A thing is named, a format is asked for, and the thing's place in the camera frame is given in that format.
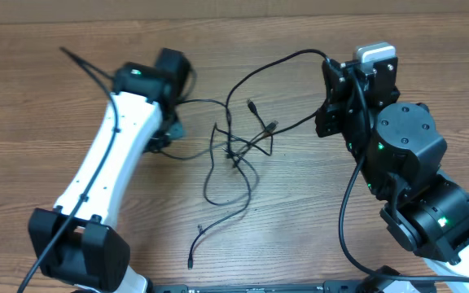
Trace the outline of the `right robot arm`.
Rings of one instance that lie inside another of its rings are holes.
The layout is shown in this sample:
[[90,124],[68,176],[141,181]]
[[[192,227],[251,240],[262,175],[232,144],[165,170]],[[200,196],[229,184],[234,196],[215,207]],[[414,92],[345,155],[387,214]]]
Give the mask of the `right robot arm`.
[[447,143],[427,106],[399,101],[397,57],[326,59],[322,73],[327,96],[316,113],[318,136],[343,136],[353,175],[384,203],[388,232],[432,270],[368,269],[360,289],[421,291],[443,282],[469,292],[469,194],[441,168]]

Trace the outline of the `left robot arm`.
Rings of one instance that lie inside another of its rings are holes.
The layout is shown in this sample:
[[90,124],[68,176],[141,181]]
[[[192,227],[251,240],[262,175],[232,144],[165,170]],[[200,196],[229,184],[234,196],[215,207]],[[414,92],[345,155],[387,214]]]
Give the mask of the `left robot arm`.
[[116,224],[142,154],[184,135],[176,106],[185,98],[191,63],[181,51],[164,48],[154,66],[125,63],[106,87],[98,79],[101,69],[66,54],[103,90],[107,107],[72,182],[52,209],[35,208],[29,219],[37,259],[18,290],[41,272],[81,292],[150,292],[151,281],[131,268],[130,246]]

